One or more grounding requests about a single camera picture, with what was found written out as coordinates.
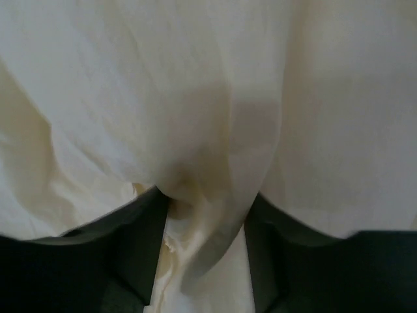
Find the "cream yellow jacket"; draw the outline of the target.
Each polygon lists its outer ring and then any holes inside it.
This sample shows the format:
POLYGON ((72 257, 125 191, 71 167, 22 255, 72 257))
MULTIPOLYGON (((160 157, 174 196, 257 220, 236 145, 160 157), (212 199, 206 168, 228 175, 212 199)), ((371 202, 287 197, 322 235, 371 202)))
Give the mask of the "cream yellow jacket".
POLYGON ((253 312, 257 195, 416 229, 415 1, 2 1, 1 235, 173 203, 147 312, 253 312))

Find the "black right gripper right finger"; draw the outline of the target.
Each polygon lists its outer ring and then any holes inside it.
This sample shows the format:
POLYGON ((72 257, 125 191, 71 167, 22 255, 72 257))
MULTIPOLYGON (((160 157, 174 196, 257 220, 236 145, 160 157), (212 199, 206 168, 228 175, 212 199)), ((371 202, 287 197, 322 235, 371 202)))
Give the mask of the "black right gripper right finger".
POLYGON ((244 233, 257 312, 415 312, 416 232, 338 239, 257 196, 244 233))

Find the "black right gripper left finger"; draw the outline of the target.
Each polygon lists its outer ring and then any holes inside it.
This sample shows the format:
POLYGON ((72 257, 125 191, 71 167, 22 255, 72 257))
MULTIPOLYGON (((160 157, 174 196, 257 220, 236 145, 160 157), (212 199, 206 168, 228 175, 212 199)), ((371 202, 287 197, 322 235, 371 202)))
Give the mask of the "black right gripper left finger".
POLYGON ((2 312, 142 312, 149 306, 169 198, 151 188, 60 237, 1 237, 2 312))

